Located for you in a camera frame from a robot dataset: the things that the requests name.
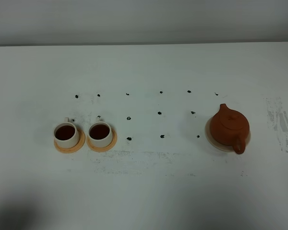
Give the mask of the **brown clay teapot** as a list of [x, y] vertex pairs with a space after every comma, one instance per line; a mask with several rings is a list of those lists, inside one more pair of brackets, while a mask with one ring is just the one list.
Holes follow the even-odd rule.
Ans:
[[249, 122], [242, 113], [228, 108], [225, 103], [212, 117], [209, 131], [217, 143], [232, 147], [236, 154], [245, 152], [250, 134]]

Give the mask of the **cream teapot saucer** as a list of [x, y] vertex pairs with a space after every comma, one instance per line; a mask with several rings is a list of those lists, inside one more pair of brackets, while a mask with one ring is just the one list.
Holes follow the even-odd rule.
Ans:
[[219, 117], [208, 120], [205, 126], [205, 134], [208, 141], [217, 149], [225, 152], [243, 154], [251, 139], [250, 125], [248, 121], [238, 122], [242, 128], [227, 127]]

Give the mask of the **orange right coaster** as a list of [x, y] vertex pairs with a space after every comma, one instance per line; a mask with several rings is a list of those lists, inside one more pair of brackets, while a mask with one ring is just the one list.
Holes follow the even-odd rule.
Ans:
[[99, 147], [96, 147], [94, 146], [90, 140], [89, 140], [89, 135], [87, 135], [86, 137], [86, 143], [87, 143], [87, 146], [89, 147], [90, 150], [94, 151], [94, 152], [106, 152], [106, 151], [109, 151], [110, 149], [112, 149], [116, 142], [117, 142], [117, 133], [115, 130], [112, 130], [112, 133], [113, 133], [113, 139], [112, 141], [110, 142], [109, 145], [107, 145], [106, 147], [103, 147], [103, 148], [99, 148]]

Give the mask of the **orange coaster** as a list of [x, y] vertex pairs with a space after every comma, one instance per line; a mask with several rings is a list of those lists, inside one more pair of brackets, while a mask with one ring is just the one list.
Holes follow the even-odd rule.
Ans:
[[107, 145], [106, 147], [103, 147], [103, 148], [99, 148], [99, 147], [96, 147], [94, 146], [90, 140], [89, 140], [89, 135], [87, 135], [86, 137], [86, 143], [87, 143], [87, 146], [89, 147], [90, 150], [94, 151], [94, 152], [106, 152], [106, 151], [109, 151], [110, 149], [112, 149], [116, 142], [117, 142], [117, 133], [115, 130], [112, 130], [112, 133], [113, 133], [113, 139], [112, 141], [110, 142], [109, 145]]
[[81, 129], [78, 129], [77, 130], [79, 132], [79, 141], [78, 143], [71, 147], [71, 148], [61, 148], [57, 143], [56, 141], [54, 141], [54, 147], [55, 149], [58, 151], [58, 152], [61, 152], [61, 153], [74, 153], [76, 151], [78, 151], [83, 145], [84, 145], [84, 142], [85, 142], [85, 134], [84, 132], [81, 130]]

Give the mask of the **white right teacup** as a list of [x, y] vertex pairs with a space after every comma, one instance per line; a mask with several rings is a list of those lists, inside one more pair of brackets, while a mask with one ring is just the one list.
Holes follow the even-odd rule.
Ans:
[[113, 140], [112, 128], [102, 120], [101, 116], [97, 116], [88, 130], [88, 137], [93, 147], [105, 148]]

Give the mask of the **white teacup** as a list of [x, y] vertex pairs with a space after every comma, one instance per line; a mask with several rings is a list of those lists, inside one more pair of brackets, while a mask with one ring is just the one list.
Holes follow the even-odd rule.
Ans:
[[113, 140], [112, 128], [102, 120], [101, 116], [97, 116], [88, 130], [88, 137], [93, 147], [105, 148]]
[[58, 124], [53, 130], [54, 142], [58, 147], [69, 149], [74, 147], [79, 141], [79, 132], [76, 126], [70, 122], [69, 118]]

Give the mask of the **orange left coaster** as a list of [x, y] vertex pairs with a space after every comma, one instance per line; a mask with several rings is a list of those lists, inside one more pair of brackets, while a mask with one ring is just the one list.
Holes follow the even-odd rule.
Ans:
[[61, 148], [57, 143], [56, 141], [54, 141], [54, 147], [55, 149], [58, 151], [58, 152], [61, 152], [61, 153], [74, 153], [76, 151], [78, 151], [83, 145], [84, 145], [84, 142], [85, 142], [85, 134], [84, 132], [81, 130], [81, 129], [78, 129], [77, 130], [79, 132], [79, 141], [78, 143], [71, 147], [71, 148]]

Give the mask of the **white left teacup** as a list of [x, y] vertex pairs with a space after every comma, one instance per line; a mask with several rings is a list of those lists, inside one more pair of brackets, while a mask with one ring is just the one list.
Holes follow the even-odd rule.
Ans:
[[58, 147], [69, 149], [74, 147], [79, 141], [79, 132], [76, 126], [70, 122], [69, 118], [58, 124], [53, 130], [54, 142]]

